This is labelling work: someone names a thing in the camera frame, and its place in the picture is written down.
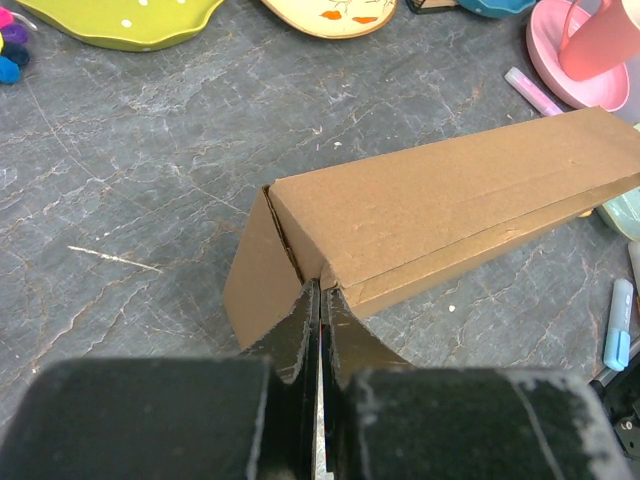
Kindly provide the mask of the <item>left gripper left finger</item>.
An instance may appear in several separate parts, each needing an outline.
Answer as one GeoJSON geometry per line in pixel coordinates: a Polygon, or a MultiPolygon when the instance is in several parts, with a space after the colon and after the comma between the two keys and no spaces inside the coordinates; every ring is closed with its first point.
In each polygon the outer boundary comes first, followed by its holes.
{"type": "Polygon", "coordinates": [[[310,479],[320,289],[232,357],[78,358],[42,371],[1,446],[5,479],[310,479]]]}

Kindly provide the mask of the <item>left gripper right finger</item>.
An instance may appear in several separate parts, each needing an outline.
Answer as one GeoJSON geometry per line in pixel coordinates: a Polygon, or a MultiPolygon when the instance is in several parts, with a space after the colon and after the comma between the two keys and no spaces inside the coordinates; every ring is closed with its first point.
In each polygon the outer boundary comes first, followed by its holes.
{"type": "Polygon", "coordinates": [[[594,389],[567,370],[419,368],[339,290],[321,304],[325,451],[338,479],[629,479],[594,389]]]}

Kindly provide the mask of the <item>brown cardboard box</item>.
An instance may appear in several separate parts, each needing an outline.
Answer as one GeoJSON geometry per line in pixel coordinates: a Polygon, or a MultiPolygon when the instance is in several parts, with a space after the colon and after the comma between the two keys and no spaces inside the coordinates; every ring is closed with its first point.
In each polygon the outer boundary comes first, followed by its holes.
{"type": "Polygon", "coordinates": [[[244,348],[311,280],[365,318],[638,184],[638,131],[599,108],[281,178],[257,193],[224,306],[244,348]]]}

